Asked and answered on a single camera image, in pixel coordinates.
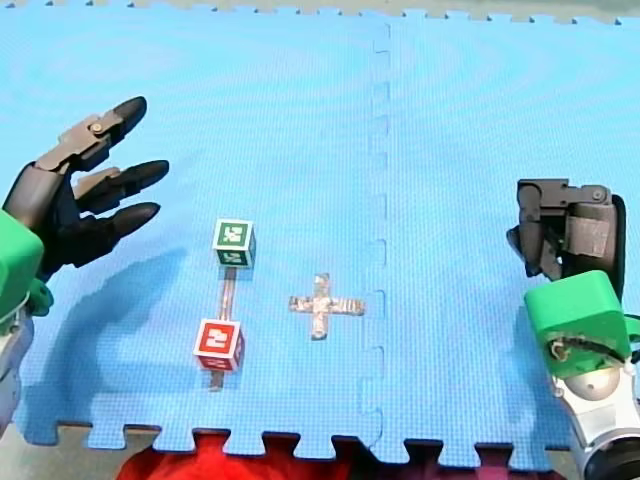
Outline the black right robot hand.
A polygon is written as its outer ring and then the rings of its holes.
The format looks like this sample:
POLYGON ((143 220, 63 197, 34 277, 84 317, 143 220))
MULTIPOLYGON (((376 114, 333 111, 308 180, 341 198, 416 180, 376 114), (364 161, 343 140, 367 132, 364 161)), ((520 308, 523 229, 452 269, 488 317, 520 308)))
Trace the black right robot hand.
POLYGON ((603 185, 567 179, 517 182, 518 224, 506 232, 529 277, 551 281, 604 272, 616 295, 624 291, 626 205, 603 185))

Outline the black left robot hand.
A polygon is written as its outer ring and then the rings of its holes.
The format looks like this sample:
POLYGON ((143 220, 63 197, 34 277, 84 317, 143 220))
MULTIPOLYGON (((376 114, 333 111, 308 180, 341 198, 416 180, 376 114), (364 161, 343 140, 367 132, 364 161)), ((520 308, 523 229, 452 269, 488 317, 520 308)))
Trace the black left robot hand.
POLYGON ((65 265, 79 268, 109 254, 159 212, 155 202, 125 208, 120 203, 161 181, 169 172, 168 161, 95 170, 146 112, 146 98, 136 96, 90 115, 18 174, 2 209, 43 242, 39 279, 48 280, 65 265))

